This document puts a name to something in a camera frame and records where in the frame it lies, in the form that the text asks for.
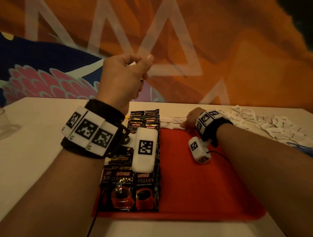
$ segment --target pink painted flower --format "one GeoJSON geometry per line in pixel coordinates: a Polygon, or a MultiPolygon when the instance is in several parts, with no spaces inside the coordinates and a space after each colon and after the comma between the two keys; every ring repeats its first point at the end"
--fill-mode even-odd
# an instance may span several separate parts
{"type": "Polygon", "coordinates": [[[92,86],[83,78],[75,79],[53,68],[49,74],[27,65],[15,65],[15,68],[9,69],[9,73],[11,77],[3,86],[7,105],[24,97],[92,99],[99,88],[97,81],[92,86]]]}

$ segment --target hand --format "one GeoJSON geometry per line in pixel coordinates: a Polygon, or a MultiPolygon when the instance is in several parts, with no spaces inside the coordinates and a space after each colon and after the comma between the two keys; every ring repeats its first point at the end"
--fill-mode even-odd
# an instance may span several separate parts
{"type": "Polygon", "coordinates": [[[142,91],[147,71],[153,64],[153,56],[143,58],[134,53],[120,54],[107,58],[103,62],[99,91],[96,96],[100,100],[121,111],[128,113],[129,102],[137,99],[142,91]]]}
{"type": "Polygon", "coordinates": [[[195,123],[196,123],[197,118],[204,111],[205,109],[200,108],[200,107],[195,108],[194,110],[190,111],[189,114],[187,115],[187,120],[185,122],[182,122],[180,126],[182,128],[185,128],[188,132],[193,130],[193,128],[196,127],[195,123]]]}

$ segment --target wire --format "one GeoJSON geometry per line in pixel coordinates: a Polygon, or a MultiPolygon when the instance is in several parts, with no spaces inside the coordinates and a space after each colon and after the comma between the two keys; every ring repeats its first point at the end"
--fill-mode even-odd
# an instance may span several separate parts
{"type": "Polygon", "coordinates": [[[96,210],[94,219],[92,220],[91,226],[90,226],[90,228],[89,228],[89,230],[88,230],[87,237],[90,236],[90,233],[91,233],[91,231],[92,231],[92,228],[93,228],[93,226],[94,226],[94,223],[95,223],[95,221],[96,221],[96,219],[97,219],[97,215],[98,215],[99,210],[100,210],[100,205],[101,205],[101,202],[102,202],[102,198],[103,198],[103,195],[104,195],[104,193],[105,193],[105,192],[103,192],[103,194],[102,194],[102,191],[103,191],[103,190],[101,190],[101,188],[100,188],[100,195],[99,195],[99,201],[98,201],[97,210],[96,210]]]}
{"type": "Polygon", "coordinates": [[[217,151],[208,151],[207,153],[216,153],[216,154],[219,154],[220,156],[224,157],[229,163],[230,161],[228,160],[228,158],[226,156],[224,156],[223,154],[217,152],[217,151]]]}

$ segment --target kopiko logo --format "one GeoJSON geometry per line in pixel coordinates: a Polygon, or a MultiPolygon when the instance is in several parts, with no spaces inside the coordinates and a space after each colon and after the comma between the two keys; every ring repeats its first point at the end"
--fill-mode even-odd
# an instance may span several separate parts
{"type": "Polygon", "coordinates": [[[148,178],[149,174],[138,174],[137,177],[138,178],[148,178]]]}
{"type": "Polygon", "coordinates": [[[129,176],[130,172],[117,172],[115,176],[129,176]]]}

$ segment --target painted wall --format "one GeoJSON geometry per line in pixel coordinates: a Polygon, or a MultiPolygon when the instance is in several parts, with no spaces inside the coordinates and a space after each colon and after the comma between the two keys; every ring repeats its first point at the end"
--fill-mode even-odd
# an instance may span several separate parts
{"type": "MultiPolygon", "coordinates": [[[[313,110],[313,53],[295,18],[275,0],[2,2],[3,32],[63,43],[100,58],[152,53],[156,63],[141,100],[313,110]]],[[[79,78],[101,61],[93,63],[62,75],[15,65],[9,82],[2,83],[4,96],[7,103],[21,96],[90,98],[97,80],[79,78]],[[28,92],[24,77],[36,92],[28,92]]]]}

